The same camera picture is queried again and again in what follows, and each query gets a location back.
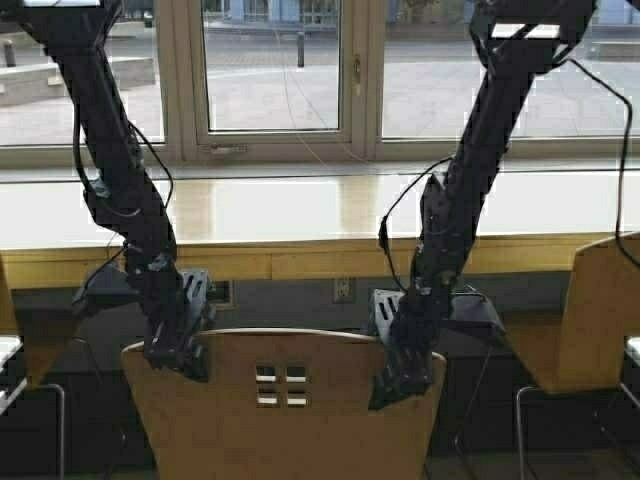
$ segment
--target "power outlet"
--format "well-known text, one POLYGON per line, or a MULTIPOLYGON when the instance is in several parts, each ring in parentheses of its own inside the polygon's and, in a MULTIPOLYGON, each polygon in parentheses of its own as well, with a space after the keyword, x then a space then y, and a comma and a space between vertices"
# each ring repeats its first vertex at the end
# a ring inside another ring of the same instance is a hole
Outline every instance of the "power outlet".
POLYGON ((333 281, 334 303, 355 303, 356 281, 353 278, 337 278, 333 281))

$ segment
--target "metal chair leg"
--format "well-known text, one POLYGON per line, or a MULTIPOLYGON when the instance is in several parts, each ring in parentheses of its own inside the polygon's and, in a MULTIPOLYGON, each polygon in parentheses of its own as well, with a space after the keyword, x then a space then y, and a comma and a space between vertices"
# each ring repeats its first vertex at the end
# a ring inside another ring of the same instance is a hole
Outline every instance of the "metal chair leg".
MULTIPOLYGON (((634 403, 634 405, 640 408, 640 403, 638 402, 638 399, 635 397, 635 395, 633 395, 633 393, 626 387, 624 383, 620 383, 620 389, 621 390, 613 394, 607 407, 603 410, 604 412, 608 412, 609 410, 611 410, 611 408, 613 408, 613 405, 615 404, 616 400, 620 397, 621 393, 625 393, 626 396, 634 403)), ((601 412, 598 410, 595 410, 593 412, 593 419, 598 424, 600 433, 602 433, 602 435, 609 441, 609 443, 611 443, 611 446, 618 451, 618 453, 620 454, 622 459, 625 461, 625 463, 629 466, 633 474, 636 477, 640 478, 640 463, 638 463, 638 460, 636 459, 636 457, 631 452, 629 452, 629 450, 624 445, 622 445, 618 441, 616 436, 607 428, 607 426, 604 423, 604 420, 602 419, 601 412)))
POLYGON ((479 479, 478 479, 478 475, 476 475, 476 472, 473 470, 473 467, 471 466, 471 462, 469 461, 467 454, 464 451, 464 447, 463 447, 464 443, 463 443, 462 435, 464 434, 464 428, 467 425, 467 421, 469 420, 473 407, 475 406, 476 399, 478 397, 478 392, 480 391, 480 385, 482 384, 482 380, 484 380, 484 376, 487 372, 487 366, 489 365, 489 360, 491 359, 491 353, 492 353, 492 348, 489 347, 484 357, 482 368, 480 369, 480 375, 478 376, 478 381, 476 382, 476 385, 473 389, 473 393, 471 394, 471 399, 467 404, 467 410, 465 411, 464 417, 462 418, 462 421, 458 425, 458 430, 456 431, 453 437, 453 448, 456 451, 456 454, 458 455, 458 459, 462 463, 462 467, 464 468, 467 474, 467 477, 469 477, 470 480, 479 480, 479 479))
POLYGON ((58 478, 64 480, 65 470, 65 393, 57 384, 40 385, 36 390, 53 390, 58 394, 58 478))
POLYGON ((527 479, 526 469, 527 467, 531 468, 528 465, 525 456, 525 445, 524 445, 524 428, 522 425, 522 397, 528 392, 541 392, 542 390, 538 387, 534 387, 533 385, 529 385, 527 387, 523 387, 518 390, 516 394, 516 426, 518 429, 518 459, 520 461, 520 480, 527 479))

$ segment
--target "post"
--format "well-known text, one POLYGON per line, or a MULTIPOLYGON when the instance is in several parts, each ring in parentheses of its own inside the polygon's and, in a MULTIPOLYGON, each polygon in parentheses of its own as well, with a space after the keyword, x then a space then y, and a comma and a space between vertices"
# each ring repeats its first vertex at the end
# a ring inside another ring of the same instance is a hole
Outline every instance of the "post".
POLYGON ((298 32, 298 68, 304 68, 304 32, 298 32))
POLYGON ((7 67, 16 66, 16 51, 11 40, 4 41, 4 61, 7 67))

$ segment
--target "chair back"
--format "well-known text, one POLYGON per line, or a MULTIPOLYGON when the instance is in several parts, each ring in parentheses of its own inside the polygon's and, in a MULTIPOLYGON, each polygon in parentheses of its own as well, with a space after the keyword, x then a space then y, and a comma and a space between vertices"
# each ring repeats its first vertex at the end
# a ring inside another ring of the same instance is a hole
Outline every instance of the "chair back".
POLYGON ((436 418, 445 361, 422 397, 368 410, 384 365, 377 339, 291 330, 200 335, 208 383, 154 371, 141 345, 123 367, 160 478, 419 480, 436 418))

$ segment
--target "desk surface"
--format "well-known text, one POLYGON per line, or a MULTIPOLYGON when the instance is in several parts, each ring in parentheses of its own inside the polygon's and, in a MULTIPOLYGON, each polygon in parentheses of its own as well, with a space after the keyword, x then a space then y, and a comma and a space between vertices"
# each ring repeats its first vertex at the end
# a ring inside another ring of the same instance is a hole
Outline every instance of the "desk surface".
MULTIPOLYGON (((376 242, 379 221, 413 178, 179 181, 169 216, 180 266, 208 268, 220 280, 387 276, 376 242)), ((423 185, 390 222, 403 273, 420 228, 423 185)), ((610 235, 616 186, 615 172, 500 174, 466 272, 570 269, 577 248, 610 235)), ((158 188, 167 194, 166 182, 158 188)), ((628 231, 640 230, 640 211, 633 208, 639 203, 640 173, 630 172, 628 231)), ((0 185, 0 218, 0 251, 14 289, 77 286, 106 257, 111 232, 91 220, 79 183, 0 185)))

